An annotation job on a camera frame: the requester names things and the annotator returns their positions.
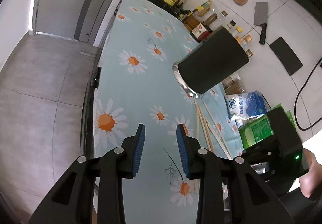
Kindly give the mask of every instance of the light blue tablecloth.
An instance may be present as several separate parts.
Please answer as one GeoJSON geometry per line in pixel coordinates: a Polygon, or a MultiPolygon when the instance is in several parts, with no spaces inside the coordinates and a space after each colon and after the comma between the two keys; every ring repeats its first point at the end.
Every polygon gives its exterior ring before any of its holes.
{"type": "MultiPolygon", "coordinates": [[[[179,20],[154,4],[122,1],[102,56],[94,154],[104,156],[126,136],[134,135],[139,123],[145,125],[139,173],[134,180],[123,180],[128,224],[195,223],[199,194],[194,193],[194,181],[187,180],[182,171],[175,129],[183,123],[195,137],[196,108],[176,81],[172,64],[197,45],[179,20]]],[[[242,142],[235,122],[228,119],[224,94],[220,83],[202,101],[237,156],[242,142]]],[[[211,122],[202,102],[198,103],[211,122]]],[[[201,124],[199,142],[207,148],[201,124]]],[[[212,142],[216,155],[226,158],[213,136],[212,142]]]]}

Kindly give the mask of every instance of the blue logo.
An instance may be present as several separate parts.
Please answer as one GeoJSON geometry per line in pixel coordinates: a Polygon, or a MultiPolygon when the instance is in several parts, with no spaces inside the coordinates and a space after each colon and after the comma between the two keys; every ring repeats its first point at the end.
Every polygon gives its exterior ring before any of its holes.
{"type": "Polygon", "coordinates": [[[229,101],[229,107],[230,108],[232,108],[232,109],[235,109],[236,107],[237,107],[237,103],[236,103],[236,101],[234,100],[234,99],[231,99],[230,101],[229,101]]]}

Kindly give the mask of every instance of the person's hand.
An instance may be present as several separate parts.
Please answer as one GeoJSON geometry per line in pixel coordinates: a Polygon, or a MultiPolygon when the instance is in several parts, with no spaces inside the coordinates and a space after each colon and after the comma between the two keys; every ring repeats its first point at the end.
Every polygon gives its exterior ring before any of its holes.
{"type": "Polygon", "coordinates": [[[311,151],[304,148],[303,152],[310,169],[307,174],[299,177],[299,182],[302,194],[309,198],[322,182],[322,165],[317,162],[315,155],[311,151]]]}

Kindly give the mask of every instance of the gray tile floor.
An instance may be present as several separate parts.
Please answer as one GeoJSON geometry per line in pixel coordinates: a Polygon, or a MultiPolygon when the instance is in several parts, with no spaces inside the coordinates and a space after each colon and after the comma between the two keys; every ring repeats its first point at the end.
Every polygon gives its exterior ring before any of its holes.
{"type": "Polygon", "coordinates": [[[0,190],[32,214],[80,155],[82,105],[96,48],[30,36],[0,82],[0,190]]]}

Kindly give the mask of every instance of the cleaver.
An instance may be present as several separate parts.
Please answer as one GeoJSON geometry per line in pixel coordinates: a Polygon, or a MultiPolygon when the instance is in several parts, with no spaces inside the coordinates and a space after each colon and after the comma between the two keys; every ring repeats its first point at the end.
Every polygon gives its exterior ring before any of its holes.
{"type": "Polygon", "coordinates": [[[255,14],[254,14],[254,25],[262,27],[262,31],[260,33],[260,44],[262,45],[265,44],[265,40],[266,40],[267,13],[268,13],[267,2],[256,2],[255,14]]]}

